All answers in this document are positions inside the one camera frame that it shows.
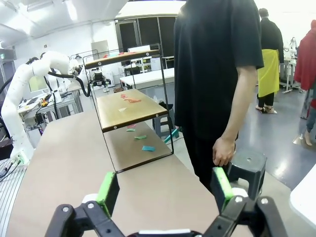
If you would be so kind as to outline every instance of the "black hair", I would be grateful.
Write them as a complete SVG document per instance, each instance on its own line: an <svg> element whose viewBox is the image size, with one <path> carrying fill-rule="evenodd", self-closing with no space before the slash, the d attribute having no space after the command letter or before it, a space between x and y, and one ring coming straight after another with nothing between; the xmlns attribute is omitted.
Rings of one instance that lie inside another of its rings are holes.
<svg viewBox="0 0 316 237"><path fill-rule="evenodd" d="M268 17L269 16L268 10L266 10L265 8L259 9L259 15L261 16L261 18Z"/></svg>

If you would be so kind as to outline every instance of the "black pants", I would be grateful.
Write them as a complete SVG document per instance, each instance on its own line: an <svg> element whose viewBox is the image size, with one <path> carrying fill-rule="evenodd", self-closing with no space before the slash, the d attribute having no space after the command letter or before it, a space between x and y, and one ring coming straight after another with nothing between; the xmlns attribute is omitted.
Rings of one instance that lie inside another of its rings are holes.
<svg viewBox="0 0 316 237"><path fill-rule="evenodd" d="M212 168L216 167L213 162L212 148L220 135L211 139L200 139L195 136L190 127L183 127L182 129L194 173L199 177L200 182L211 191Z"/></svg>
<svg viewBox="0 0 316 237"><path fill-rule="evenodd" d="M275 100L275 94L271 93L263 97L258 97L258 100L259 100L258 106L260 108L263 108L265 104L268 106L273 106L273 102Z"/></svg>

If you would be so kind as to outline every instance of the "hand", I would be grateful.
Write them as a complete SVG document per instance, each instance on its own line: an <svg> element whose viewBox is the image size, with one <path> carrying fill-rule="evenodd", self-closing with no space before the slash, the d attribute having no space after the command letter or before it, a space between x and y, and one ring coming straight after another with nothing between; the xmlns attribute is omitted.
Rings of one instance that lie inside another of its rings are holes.
<svg viewBox="0 0 316 237"><path fill-rule="evenodd" d="M213 146L213 162L215 165L227 165L233 158L235 151L235 141L222 137L217 139Z"/></svg>

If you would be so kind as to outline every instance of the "person in red hoodie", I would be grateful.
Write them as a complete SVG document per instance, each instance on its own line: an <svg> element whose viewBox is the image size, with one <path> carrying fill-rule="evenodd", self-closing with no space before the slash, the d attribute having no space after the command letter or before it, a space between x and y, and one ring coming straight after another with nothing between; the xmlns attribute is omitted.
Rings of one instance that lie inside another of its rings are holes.
<svg viewBox="0 0 316 237"><path fill-rule="evenodd" d="M311 30L300 43L294 79L301 83L303 90L313 90L313 100L304 134L306 144L312 146L310 132L316 121L316 20L312 21Z"/></svg>

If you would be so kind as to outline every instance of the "blue paper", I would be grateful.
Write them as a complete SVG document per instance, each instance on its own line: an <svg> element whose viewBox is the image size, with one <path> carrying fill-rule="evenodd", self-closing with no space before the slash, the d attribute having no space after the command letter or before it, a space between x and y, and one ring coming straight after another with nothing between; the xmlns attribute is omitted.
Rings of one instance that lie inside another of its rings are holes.
<svg viewBox="0 0 316 237"><path fill-rule="evenodd" d="M147 152L154 152L156 149L155 147L143 146L142 150Z"/></svg>

